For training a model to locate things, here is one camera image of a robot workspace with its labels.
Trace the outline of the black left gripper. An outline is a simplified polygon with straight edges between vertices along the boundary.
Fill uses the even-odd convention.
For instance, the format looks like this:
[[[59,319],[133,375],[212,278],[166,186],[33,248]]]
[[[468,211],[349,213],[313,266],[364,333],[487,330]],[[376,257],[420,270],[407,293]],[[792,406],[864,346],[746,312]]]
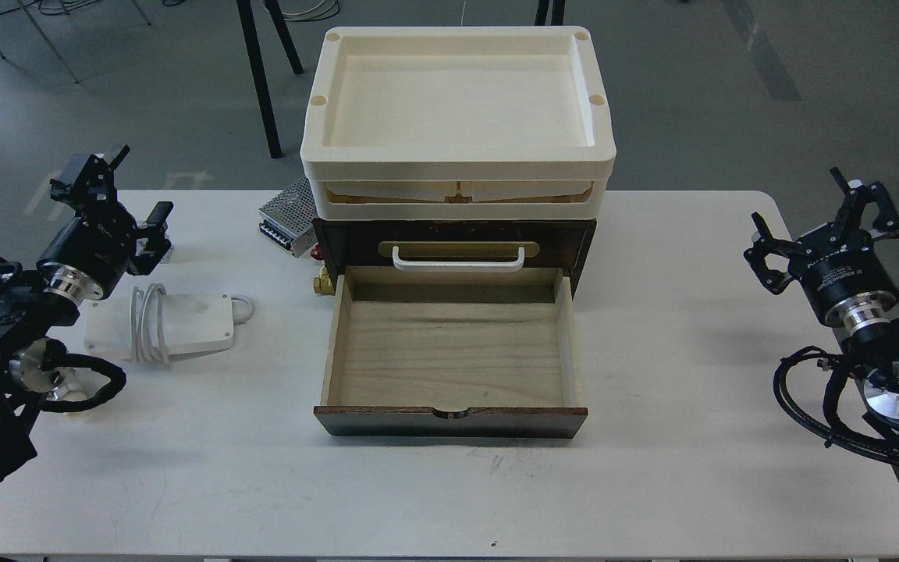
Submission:
[[[165,235],[174,208],[160,201],[142,224],[117,200],[115,168],[130,153],[74,155],[59,177],[50,180],[50,197],[68,205],[74,217],[37,262],[45,291],[72,302],[101,301],[125,273],[151,274],[172,248]]]

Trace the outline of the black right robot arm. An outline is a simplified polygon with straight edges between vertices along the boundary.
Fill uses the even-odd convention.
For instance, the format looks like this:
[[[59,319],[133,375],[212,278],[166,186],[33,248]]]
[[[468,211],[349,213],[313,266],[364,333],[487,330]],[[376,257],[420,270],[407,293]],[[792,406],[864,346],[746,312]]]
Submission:
[[[899,215],[884,185],[848,182],[831,175],[844,199],[834,220],[795,241],[777,239],[760,214],[745,259],[769,292],[801,285],[815,317],[845,328],[841,352],[808,346],[781,360],[772,388],[777,403],[800,426],[860,456],[899,467],[899,318],[888,311],[899,291],[874,251],[874,243],[899,238]],[[823,419],[797,405],[787,388],[789,370],[815,360],[830,373]]]

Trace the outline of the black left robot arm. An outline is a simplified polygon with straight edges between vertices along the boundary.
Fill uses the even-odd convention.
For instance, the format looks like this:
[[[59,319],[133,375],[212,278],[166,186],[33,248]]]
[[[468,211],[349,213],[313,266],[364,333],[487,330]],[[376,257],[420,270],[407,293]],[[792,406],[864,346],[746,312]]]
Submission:
[[[122,368],[72,354],[48,331],[74,324],[81,303],[106,299],[123,275],[151,273],[171,247],[171,202],[143,223],[118,202],[114,173],[128,154],[73,156],[50,193],[73,219],[33,269],[0,256],[0,482],[36,456],[30,433],[41,412],[87,411],[126,385]]]

